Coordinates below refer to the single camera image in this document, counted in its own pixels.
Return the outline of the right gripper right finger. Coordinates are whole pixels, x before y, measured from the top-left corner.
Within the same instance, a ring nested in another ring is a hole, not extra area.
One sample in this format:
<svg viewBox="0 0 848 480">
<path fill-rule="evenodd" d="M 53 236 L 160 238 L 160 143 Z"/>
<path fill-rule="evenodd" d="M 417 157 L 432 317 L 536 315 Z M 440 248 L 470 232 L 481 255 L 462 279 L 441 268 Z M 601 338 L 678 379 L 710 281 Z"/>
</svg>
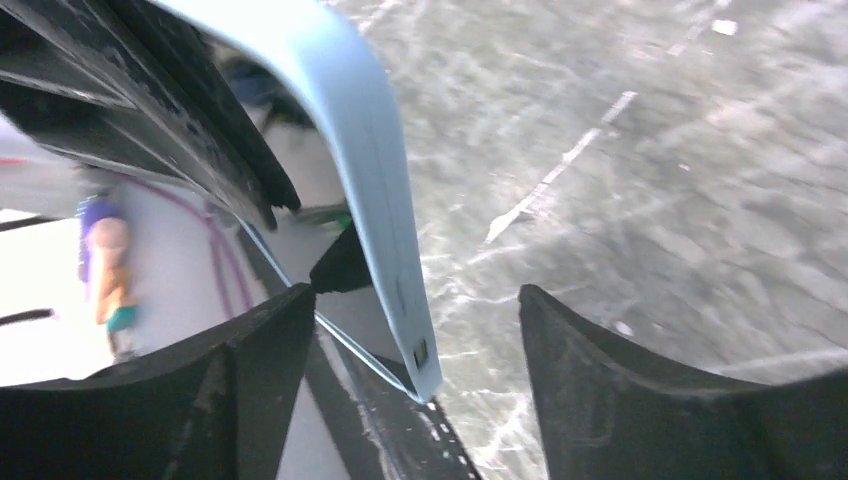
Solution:
<svg viewBox="0 0 848 480">
<path fill-rule="evenodd" d="M 654 353 L 538 286 L 518 300 L 551 478 L 846 477 L 845 370 L 738 380 Z"/>
</svg>

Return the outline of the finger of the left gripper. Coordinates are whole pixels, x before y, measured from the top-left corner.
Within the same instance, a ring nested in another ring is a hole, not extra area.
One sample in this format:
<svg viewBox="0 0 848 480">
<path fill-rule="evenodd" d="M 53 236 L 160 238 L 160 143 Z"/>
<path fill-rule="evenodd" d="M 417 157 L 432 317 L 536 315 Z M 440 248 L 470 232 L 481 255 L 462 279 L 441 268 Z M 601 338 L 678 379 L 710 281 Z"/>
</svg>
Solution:
<svg viewBox="0 0 848 480">
<path fill-rule="evenodd" d="M 275 229 L 300 198 L 200 33 L 148 1 L 5 1 L 1 111 L 39 147 Z"/>
</svg>

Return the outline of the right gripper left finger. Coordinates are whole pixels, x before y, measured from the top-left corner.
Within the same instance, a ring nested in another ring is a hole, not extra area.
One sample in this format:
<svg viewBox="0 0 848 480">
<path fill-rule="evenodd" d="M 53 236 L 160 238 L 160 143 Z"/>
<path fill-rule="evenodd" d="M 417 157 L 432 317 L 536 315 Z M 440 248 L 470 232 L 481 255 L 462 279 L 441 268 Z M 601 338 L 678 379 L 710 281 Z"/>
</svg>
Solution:
<svg viewBox="0 0 848 480">
<path fill-rule="evenodd" d="M 315 330 L 294 285 L 83 380 L 1 391 L 5 479 L 273 479 Z"/>
</svg>

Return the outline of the light blue phone case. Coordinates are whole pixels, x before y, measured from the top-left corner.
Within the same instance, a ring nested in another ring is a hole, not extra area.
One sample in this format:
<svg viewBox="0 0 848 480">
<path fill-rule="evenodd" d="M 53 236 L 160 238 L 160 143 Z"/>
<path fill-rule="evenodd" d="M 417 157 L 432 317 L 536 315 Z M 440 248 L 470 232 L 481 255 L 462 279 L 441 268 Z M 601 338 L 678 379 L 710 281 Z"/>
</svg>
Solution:
<svg viewBox="0 0 848 480">
<path fill-rule="evenodd" d="M 442 382 L 423 281 L 402 120 L 358 28 L 318 1 L 167 1 L 281 82 L 316 125 L 276 126 L 273 149 L 302 206 L 255 240 L 319 322 L 392 386 L 429 401 Z"/>
</svg>

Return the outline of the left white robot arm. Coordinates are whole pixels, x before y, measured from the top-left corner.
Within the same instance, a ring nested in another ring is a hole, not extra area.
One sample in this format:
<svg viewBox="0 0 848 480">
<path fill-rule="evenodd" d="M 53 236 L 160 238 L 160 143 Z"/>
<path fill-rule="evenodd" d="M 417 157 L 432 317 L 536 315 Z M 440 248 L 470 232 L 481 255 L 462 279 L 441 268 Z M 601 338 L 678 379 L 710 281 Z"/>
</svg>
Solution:
<svg viewBox="0 0 848 480">
<path fill-rule="evenodd" d="M 148 1 L 5 1 L 1 110 L 34 143 L 78 161 L 79 274 L 93 318 L 136 315 L 126 256 L 136 225 L 116 174 L 186 186 L 275 228 L 294 186 L 225 79 L 213 43 Z"/>
</svg>

